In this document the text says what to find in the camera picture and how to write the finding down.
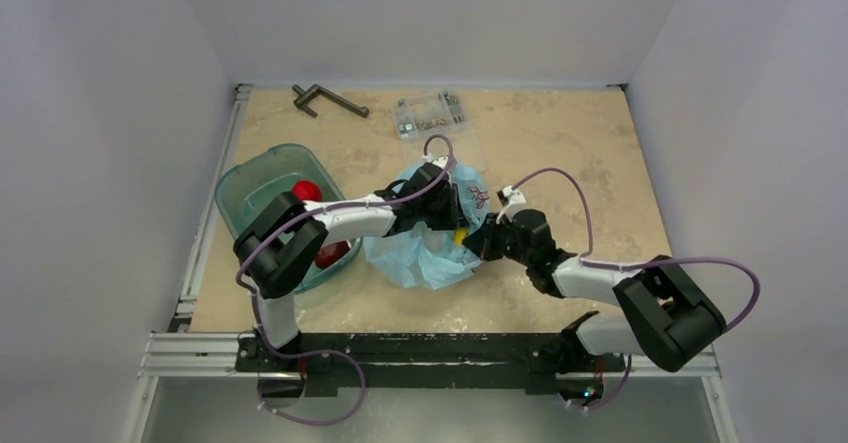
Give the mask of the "yellow fake banana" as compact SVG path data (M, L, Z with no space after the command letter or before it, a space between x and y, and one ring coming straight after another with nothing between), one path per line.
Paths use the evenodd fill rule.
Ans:
M462 245L467 234L468 230L466 228L457 229L453 238L454 243L457 245Z

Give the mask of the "light blue plastic bag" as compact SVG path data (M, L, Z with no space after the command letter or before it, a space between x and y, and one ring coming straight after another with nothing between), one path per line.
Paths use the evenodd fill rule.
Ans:
M458 163L450 172L458 186L459 205L469 222L468 233L478 230L490 210L483 175ZM419 223L412 230L385 238L363 239L365 258L392 284L401 288L438 290L470 278L482 260L456 238L455 230L435 231Z

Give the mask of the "red fake apple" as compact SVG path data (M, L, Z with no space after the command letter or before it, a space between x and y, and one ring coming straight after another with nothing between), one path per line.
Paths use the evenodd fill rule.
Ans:
M314 264L321 270L327 269L343 258L350 249L351 245L347 241L340 241L324 246L315 255Z

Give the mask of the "bright red fake tomato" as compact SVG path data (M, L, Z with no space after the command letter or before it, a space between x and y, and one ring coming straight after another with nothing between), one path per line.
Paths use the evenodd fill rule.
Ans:
M321 202L323 192L321 188L309 180L298 180L291 188L291 192L301 201Z

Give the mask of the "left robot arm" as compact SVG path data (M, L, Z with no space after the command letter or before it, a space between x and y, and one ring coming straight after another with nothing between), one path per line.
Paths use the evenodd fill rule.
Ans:
M284 192L260 222L244 231L233 251L240 267L236 282L248 289L263 342L259 358L272 371L297 362L300 330L293 292L319 251L365 237L388 237L426 224L453 230L467 223L450 181L451 157L425 160L396 193L389 189L363 198L308 203Z

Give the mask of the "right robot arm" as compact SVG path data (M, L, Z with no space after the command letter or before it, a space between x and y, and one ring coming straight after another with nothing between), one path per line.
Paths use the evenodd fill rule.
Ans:
M560 299L599 301L620 309L597 310L568 324L556 344L562 373L584 370L601 357L636 354L676 372L728 330L728 323L690 275L669 257L622 269L584 261L558 247L543 212L486 216L464 246L484 261L521 264L533 286Z

